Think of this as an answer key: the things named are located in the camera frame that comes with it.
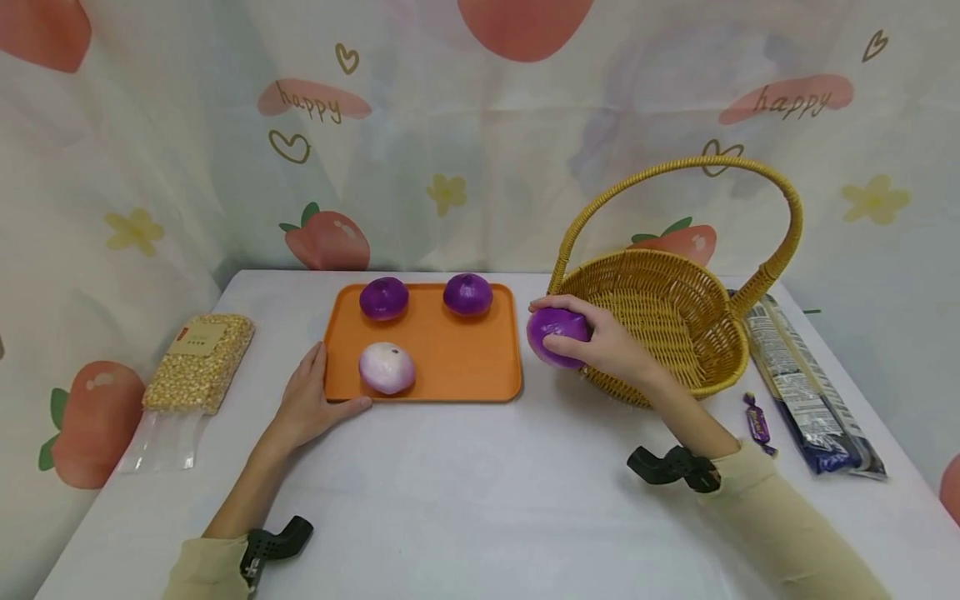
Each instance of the beige sleeve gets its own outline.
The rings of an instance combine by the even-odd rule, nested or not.
[[[712,461],[720,489],[701,503],[725,521],[790,600],[890,598],[870,568],[756,444]]]
[[[250,591],[240,576],[246,551],[247,536],[185,541],[180,558],[170,569],[163,600],[246,600]]]

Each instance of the black clamp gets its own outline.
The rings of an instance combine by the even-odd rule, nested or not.
[[[250,589],[250,596],[256,594],[256,587],[263,574],[263,565],[270,561],[280,561],[297,556],[313,533],[313,525],[302,516],[290,519],[279,534],[263,529],[254,529],[247,534],[247,552],[240,562],[240,575]]]
[[[694,456],[681,445],[675,446],[663,458],[657,458],[640,446],[627,459],[627,467],[654,486],[673,483],[682,477],[695,492],[710,493],[720,489],[720,479],[713,474],[716,471],[713,463]]]

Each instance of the wicker basket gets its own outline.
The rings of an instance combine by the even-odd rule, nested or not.
[[[564,276],[577,236],[601,206],[625,189],[662,173],[705,166],[758,173],[783,193],[790,226],[780,247],[732,297],[720,280],[685,257],[655,250],[624,250],[591,260]],[[793,185],[770,167],[737,156],[696,156],[652,167],[620,182],[591,202],[566,231],[547,294],[571,294],[610,310],[697,398],[733,385],[750,352],[740,323],[793,256],[803,229]],[[611,396],[649,406],[639,390],[586,368],[586,377]]]

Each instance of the fabric backdrop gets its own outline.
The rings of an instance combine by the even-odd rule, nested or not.
[[[126,442],[172,333],[237,269],[550,271],[592,197],[683,156],[792,179],[786,284],[937,489],[960,450],[958,18],[950,0],[4,0],[0,536],[19,551],[0,597],[38,587],[115,461],[92,440]],[[637,243],[745,274],[786,219],[765,180],[688,170],[604,207],[572,264]]]

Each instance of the onion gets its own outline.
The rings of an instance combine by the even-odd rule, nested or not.
[[[381,277],[360,292],[360,310],[374,321],[395,319],[407,307],[410,292],[396,277]]]
[[[392,396],[413,385],[414,363],[403,348],[377,342],[360,354],[360,377],[379,393]]]
[[[580,369],[584,362],[544,348],[543,338],[548,335],[563,335],[588,342],[590,334],[587,318],[564,308],[541,308],[530,315],[530,321],[527,322],[527,343],[534,354],[544,363],[560,369]]]
[[[446,283],[444,304],[463,317],[482,315],[493,304],[493,288],[476,273],[460,273]]]

